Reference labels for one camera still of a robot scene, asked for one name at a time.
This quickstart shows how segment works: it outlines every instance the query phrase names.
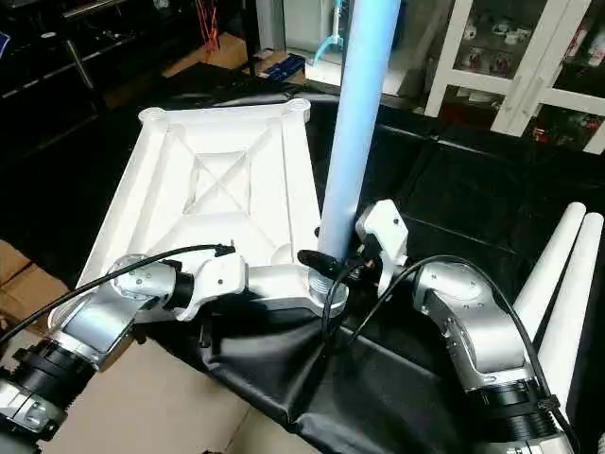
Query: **light blue pipe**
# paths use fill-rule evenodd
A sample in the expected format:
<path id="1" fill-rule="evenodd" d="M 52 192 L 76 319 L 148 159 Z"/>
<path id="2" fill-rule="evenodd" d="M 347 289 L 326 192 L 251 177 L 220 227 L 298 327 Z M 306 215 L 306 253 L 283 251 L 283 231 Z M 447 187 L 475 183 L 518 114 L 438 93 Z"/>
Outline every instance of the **light blue pipe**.
<path id="1" fill-rule="evenodd" d="M 356 0 L 320 226 L 319 250 L 347 253 L 400 0 Z"/>

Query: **black table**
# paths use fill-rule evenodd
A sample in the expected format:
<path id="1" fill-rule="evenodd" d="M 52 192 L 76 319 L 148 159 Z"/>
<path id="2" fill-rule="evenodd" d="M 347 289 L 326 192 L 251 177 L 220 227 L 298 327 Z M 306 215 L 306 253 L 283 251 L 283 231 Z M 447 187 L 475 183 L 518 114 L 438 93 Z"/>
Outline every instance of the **black table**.
<path id="1" fill-rule="evenodd" d="M 0 170 L 0 235 L 74 285 L 111 202 L 148 106 L 197 108 L 300 87 L 197 65 L 139 102 L 86 125 L 43 153 Z M 322 198 L 337 105 L 314 103 L 307 136 Z M 605 162 L 412 113 L 381 108 L 362 207 L 396 200 L 409 228 L 408 252 L 454 253 L 484 268 L 512 298 L 525 282 L 566 204 L 605 213 Z M 585 452 L 603 430 L 599 359 L 605 320 L 599 254 L 567 412 Z M 373 302 L 355 292 L 337 336 L 345 341 Z M 193 367 L 323 452 L 460 452 L 473 420 L 432 322 L 410 310 L 401 288 L 350 351 L 326 357 L 319 321 L 304 311 L 266 314 L 236 299 L 191 323 L 158 323 L 148 334 Z M 202 323 L 212 344 L 199 348 Z"/>

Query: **white cylinder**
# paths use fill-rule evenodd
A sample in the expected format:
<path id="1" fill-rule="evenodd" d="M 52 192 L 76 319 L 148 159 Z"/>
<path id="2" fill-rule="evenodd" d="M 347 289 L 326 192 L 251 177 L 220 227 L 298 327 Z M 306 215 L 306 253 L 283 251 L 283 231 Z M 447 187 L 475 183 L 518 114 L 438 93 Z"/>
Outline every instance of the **white cylinder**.
<path id="1" fill-rule="evenodd" d="M 356 0 L 345 61 L 330 170 L 321 213 L 319 249 L 347 253 L 400 0 Z"/>
<path id="2" fill-rule="evenodd" d="M 583 204 L 574 201 L 567 205 L 557 228 L 514 303 L 514 309 L 532 340 L 559 282 L 585 214 L 586 207 Z"/>
<path id="3" fill-rule="evenodd" d="M 602 230 L 603 216 L 586 215 L 538 353 L 550 391 L 559 397 L 563 409 L 576 365 Z"/>

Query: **black fabric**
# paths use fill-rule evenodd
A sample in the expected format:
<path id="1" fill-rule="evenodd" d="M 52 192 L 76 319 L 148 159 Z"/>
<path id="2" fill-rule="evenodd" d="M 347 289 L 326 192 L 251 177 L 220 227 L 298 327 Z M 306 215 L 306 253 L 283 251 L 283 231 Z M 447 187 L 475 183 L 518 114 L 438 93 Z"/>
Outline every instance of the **black fabric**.
<path id="1" fill-rule="evenodd" d="M 73 285 L 140 130 L 138 111 L 258 94 L 289 98 L 299 90 L 197 65 L 42 154 L 5 166 L 3 194 L 20 190 L 16 200 L 5 198 L 10 217 L 0 234 Z M 321 201 L 336 113 L 333 101 L 315 102 L 307 124 Z M 411 256 L 468 258 L 513 298 L 568 202 L 605 213 L 604 170 L 599 156 L 381 108 L 360 210 L 393 198 L 409 229 Z M 19 185 L 24 176 L 26 187 Z M 567 406 L 585 452 L 596 449 L 604 429 L 592 415 L 605 404 L 603 266 L 600 253 Z M 353 293 L 339 342 L 374 301 L 361 290 Z M 320 320 L 306 311 L 265 313 L 238 298 L 207 309 L 191 323 L 157 323 L 147 332 L 322 452 L 465 452 L 474 438 L 439 332 L 410 310 L 409 288 L 402 286 L 378 311 L 351 351 L 331 357 L 320 343 Z M 209 328 L 208 320 L 212 342 L 201 348 L 199 331 Z"/>

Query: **floor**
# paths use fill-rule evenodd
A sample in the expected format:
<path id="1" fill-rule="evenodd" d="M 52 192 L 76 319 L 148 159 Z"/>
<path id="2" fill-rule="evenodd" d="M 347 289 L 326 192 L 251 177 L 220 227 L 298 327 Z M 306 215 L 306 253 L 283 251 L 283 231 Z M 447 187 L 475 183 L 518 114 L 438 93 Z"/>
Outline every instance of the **floor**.
<path id="1" fill-rule="evenodd" d="M 38 338 L 22 333 L 12 353 Z M 258 410 L 158 344 L 133 344 L 112 368 L 96 375 L 69 409 L 44 454 L 313 454 Z"/>

